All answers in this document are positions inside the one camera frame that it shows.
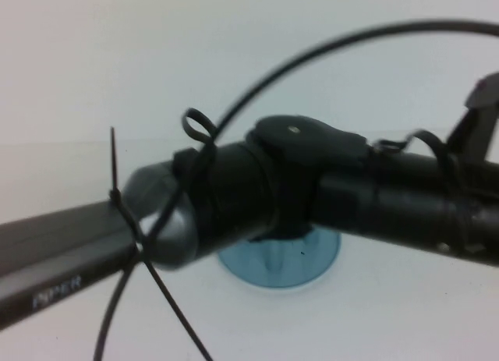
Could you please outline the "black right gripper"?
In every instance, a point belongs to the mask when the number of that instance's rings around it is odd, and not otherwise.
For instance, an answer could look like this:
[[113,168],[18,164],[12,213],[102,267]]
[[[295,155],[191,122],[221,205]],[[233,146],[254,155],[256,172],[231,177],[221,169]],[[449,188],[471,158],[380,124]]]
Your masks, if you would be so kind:
[[448,197],[454,223],[448,232],[448,256],[458,260],[498,266],[498,192],[475,187],[468,165],[448,156]]

